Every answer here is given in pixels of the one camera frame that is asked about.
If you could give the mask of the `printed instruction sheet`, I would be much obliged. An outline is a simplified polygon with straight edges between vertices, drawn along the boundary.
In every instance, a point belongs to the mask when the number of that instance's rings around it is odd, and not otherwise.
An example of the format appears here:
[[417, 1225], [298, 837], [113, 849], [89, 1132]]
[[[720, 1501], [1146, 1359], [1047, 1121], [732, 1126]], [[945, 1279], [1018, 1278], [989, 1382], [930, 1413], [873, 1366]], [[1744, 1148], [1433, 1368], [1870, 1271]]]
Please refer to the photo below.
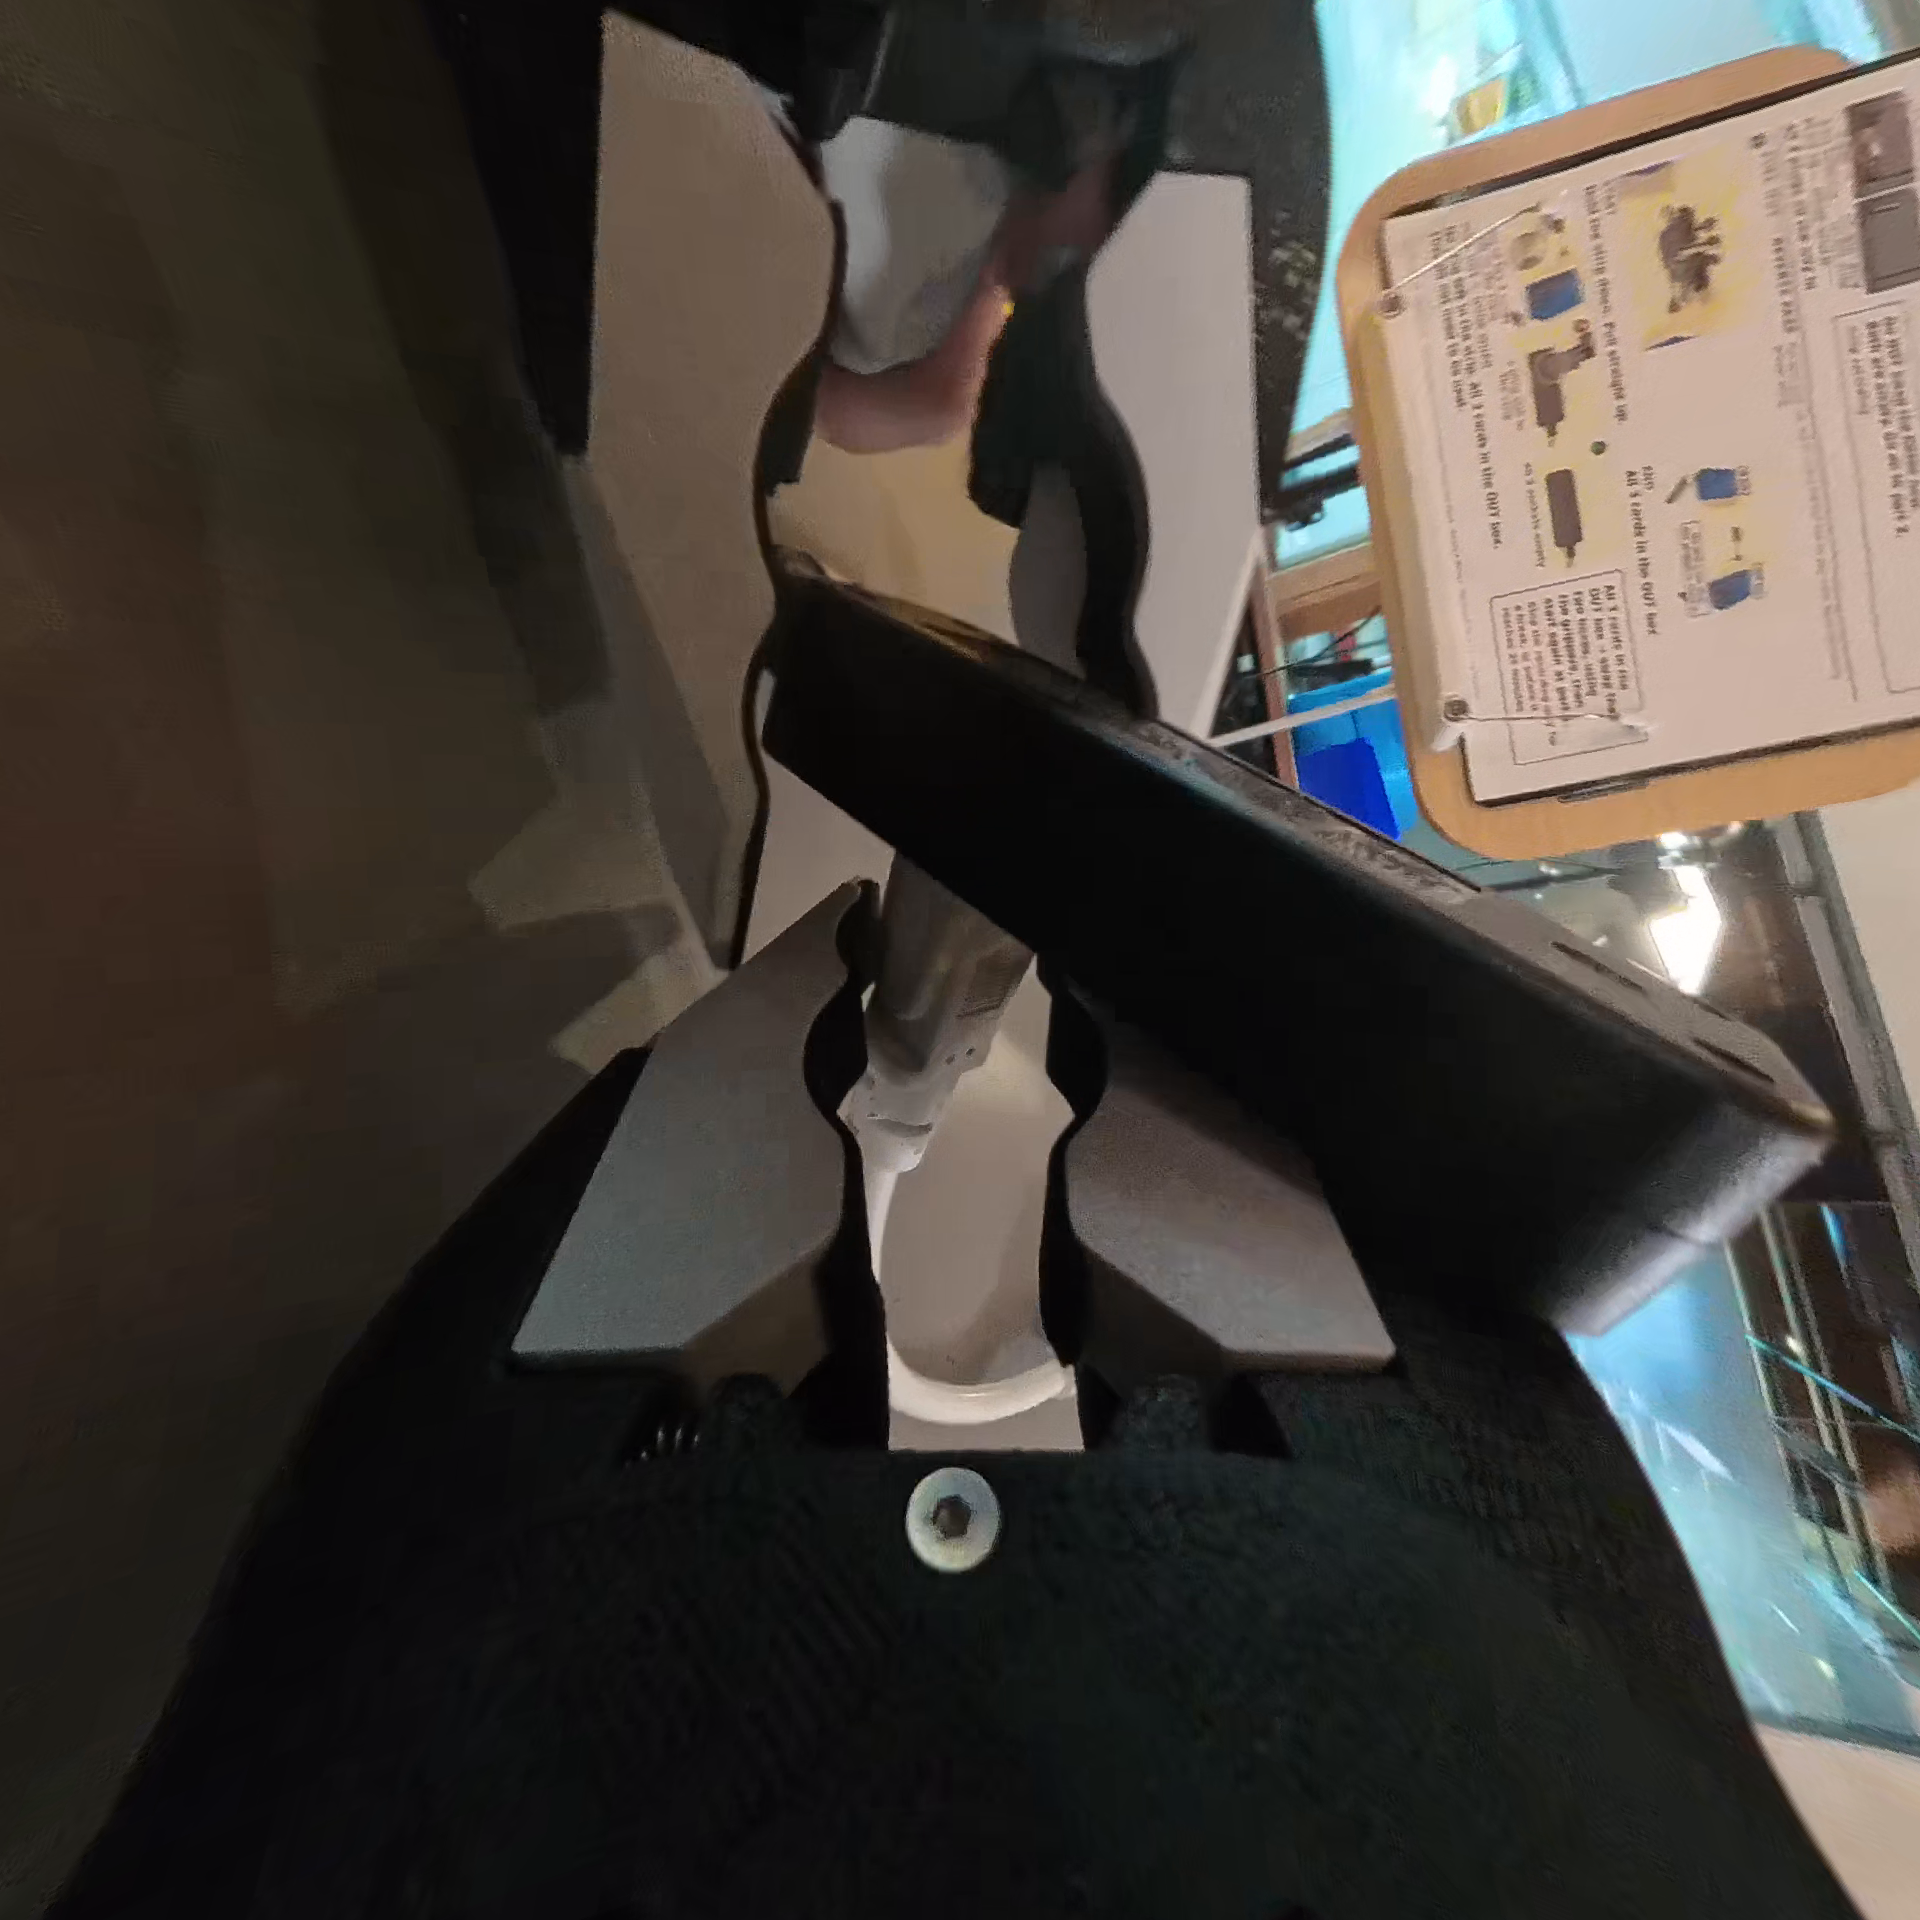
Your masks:
[[1402, 718], [1470, 807], [1916, 736], [1916, 54], [1377, 221]]

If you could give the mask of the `black power strip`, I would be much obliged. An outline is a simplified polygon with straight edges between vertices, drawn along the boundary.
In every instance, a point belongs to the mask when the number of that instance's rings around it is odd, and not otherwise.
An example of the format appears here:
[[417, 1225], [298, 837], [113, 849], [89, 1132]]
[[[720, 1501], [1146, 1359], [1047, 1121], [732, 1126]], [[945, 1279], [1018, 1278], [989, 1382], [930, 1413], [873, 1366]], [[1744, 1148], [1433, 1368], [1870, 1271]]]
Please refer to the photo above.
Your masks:
[[1298, 1145], [1367, 1279], [1596, 1334], [1833, 1148], [1760, 1031], [997, 637], [774, 564], [760, 747]]

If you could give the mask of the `person's left hand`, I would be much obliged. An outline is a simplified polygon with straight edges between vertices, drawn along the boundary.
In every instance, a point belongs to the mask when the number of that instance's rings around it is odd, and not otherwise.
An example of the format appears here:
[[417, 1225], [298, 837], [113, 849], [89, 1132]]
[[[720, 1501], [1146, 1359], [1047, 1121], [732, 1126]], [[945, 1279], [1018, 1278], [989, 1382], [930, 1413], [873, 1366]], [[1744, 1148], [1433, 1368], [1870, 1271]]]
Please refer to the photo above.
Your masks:
[[813, 422], [829, 446], [858, 456], [942, 446], [970, 425], [981, 383], [977, 365], [852, 373], [828, 364]]

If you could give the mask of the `blue storage bin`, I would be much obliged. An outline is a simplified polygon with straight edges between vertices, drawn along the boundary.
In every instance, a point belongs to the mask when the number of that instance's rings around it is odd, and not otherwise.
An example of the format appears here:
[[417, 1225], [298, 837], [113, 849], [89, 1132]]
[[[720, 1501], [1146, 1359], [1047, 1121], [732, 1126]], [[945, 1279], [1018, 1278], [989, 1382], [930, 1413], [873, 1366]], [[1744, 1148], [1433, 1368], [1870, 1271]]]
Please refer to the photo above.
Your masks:
[[1421, 817], [1406, 751], [1397, 736], [1301, 742], [1294, 747], [1294, 772], [1306, 797], [1384, 838], [1402, 840], [1406, 832]]

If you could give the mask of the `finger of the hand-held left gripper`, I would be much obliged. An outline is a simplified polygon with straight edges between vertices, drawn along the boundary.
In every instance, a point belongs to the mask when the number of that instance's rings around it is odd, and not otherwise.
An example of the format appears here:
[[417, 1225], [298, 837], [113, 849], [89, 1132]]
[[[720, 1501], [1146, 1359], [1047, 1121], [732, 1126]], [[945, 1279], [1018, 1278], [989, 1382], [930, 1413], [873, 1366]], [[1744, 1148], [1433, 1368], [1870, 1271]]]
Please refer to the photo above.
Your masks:
[[1143, 485], [1152, 713], [1209, 739], [1257, 581], [1249, 184], [1156, 175], [1087, 278], [1093, 373]]
[[774, 611], [760, 431], [822, 333], [834, 227], [729, 63], [617, 14], [600, 47], [592, 582], [662, 861], [726, 969], [764, 816], [748, 720]]

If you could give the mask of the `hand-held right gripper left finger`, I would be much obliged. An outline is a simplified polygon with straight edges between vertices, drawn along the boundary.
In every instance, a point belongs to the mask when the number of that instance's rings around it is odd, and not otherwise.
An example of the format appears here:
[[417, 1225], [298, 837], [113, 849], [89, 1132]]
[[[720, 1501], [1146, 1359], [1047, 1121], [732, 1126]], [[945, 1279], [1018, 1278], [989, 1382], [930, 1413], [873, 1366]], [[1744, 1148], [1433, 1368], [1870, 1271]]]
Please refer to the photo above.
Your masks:
[[882, 1350], [857, 1145], [878, 891], [850, 879], [655, 1037], [512, 1356], [813, 1374]]

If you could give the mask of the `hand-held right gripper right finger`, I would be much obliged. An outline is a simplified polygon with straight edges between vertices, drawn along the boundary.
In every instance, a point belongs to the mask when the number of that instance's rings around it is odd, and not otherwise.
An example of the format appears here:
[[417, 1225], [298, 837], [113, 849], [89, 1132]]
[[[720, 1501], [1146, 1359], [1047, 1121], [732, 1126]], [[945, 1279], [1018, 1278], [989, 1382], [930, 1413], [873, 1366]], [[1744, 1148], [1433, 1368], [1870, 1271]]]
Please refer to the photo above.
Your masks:
[[1397, 1356], [1306, 1156], [1045, 974], [1041, 1328], [1093, 1375], [1359, 1374]]

